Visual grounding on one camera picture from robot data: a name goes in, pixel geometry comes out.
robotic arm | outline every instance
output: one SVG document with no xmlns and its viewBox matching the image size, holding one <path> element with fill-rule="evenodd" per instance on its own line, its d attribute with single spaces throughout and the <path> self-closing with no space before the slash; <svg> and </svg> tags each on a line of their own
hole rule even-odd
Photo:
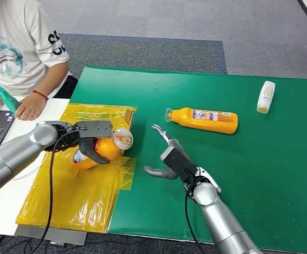
<svg viewBox="0 0 307 254">
<path fill-rule="evenodd" d="M 179 177 L 188 197 L 199 204 L 214 243 L 223 254 L 262 254 L 234 215 L 218 196 L 221 188 L 206 170 L 194 165 L 183 148 L 158 125 L 153 125 L 168 144 L 160 157 L 167 168 L 154 170 L 145 166 L 149 175 L 167 179 Z M 79 146 L 79 150 L 97 163 L 109 160 L 95 151 L 96 139 L 110 138 L 113 126 L 109 121 L 40 122 L 33 131 L 0 146 L 0 188 L 35 160 L 42 151 L 64 151 Z"/>
<path fill-rule="evenodd" d="M 160 159 L 165 170 L 144 169 L 150 176 L 176 179 L 179 177 L 189 198 L 199 204 L 213 242 L 223 254 L 262 254 L 218 194 L 221 188 L 205 169 L 196 166 L 175 139 L 171 139 L 158 125 L 157 131 L 167 144 Z"/>
<path fill-rule="evenodd" d="M 42 151 L 64 151 L 79 146 L 80 151 L 99 164 L 109 160 L 95 151 L 96 138 L 110 138 L 113 126 L 110 121 L 39 122 L 33 131 L 0 146 L 0 188 L 30 163 Z"/>
</svg>

white lotion bottle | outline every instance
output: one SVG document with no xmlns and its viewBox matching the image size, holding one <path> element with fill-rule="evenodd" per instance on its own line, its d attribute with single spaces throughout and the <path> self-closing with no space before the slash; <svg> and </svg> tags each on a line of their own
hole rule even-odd
<svg viewBox="0 0 307 254">
<path fill-rule="evenodd" d="M 259 93 L 259 102 L 257 102 L 257 111 L 262 114 L 269 112 L 272 98 L 274 97 L 276 84 L 271 81 L 265 81 Z"/>
</svg>

yellow bottle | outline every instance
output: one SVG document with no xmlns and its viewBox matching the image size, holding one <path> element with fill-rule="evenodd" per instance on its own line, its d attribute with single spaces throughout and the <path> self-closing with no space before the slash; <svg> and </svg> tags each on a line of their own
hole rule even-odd
<svg viewBox="0 0 307 254">
<path fill-rule="evenodd" d="M 125 128 L 118 128 L 110 139 L 98 139 L 95 150 L 108 160 L 114 160 L 123 155 L 124 150 L 130 149 L 134 137 L 130 131 Z M 77 149 L 73 157 L 74 167 L 76 169 L 88 169 L 96 166 L 97 163 L 82 154 Z"/>
<path fill-rule="evenodd" d="M 238 116 L 231 112 L 193 110 L 189 107 L 180 110 L 167 108 L 166 122 L 175 122 L 181 126 L 233 134 L 238 125 Z"/>
</svg>

yellow plastic sheet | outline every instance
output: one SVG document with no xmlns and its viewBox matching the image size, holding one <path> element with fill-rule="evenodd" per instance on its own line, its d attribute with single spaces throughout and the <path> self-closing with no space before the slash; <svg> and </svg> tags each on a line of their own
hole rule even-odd
<svg viewBox="0 0 307 254">
<path fill-rule="evenodd" d="M 61 121 L 75 123 L 110 120 L 113 129 L 129 129 L 135 108 L 69 104 Z M 107 232 L 112 210 L 120 189 L 131 189 L 135 159 L 119 157 L 108 165 L 88 170 L 73 167 L 76 148 L 55 155 L 53 167 L 53 213 L 55 228 Z M 17 216 L 17 224 L 45 226 L 48 216 L 50 157 L 42 164 Z"/>
</svg>

green mat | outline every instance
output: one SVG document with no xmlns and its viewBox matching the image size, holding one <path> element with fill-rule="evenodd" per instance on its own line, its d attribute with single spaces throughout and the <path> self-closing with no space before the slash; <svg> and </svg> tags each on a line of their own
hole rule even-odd
<svg viewBox="0 0 307 254">
<path fill-rule="evenodd" d="M 265 80 L 276 83 L 269 114 L 256 103 Z M 85 68 L 71 102 L 138 108 L 134 146 L 138 158 L 132 189 L 121 191 L 110 233 L 191 240 L 179 180 L 147 176 L 142 167 L 162 168 L 166 148 L 160 124 L 177 138 L 197 165 L 210 173 L 228 205 L 259 247 L 307 252 L 307 80 L 191 74 L 167 71 Z M 167 107 L 234 112 L 233 135 L 166 123 Z M 211 242 L 200 209 L 189 202 L 197 237 Z"/>
</svg>

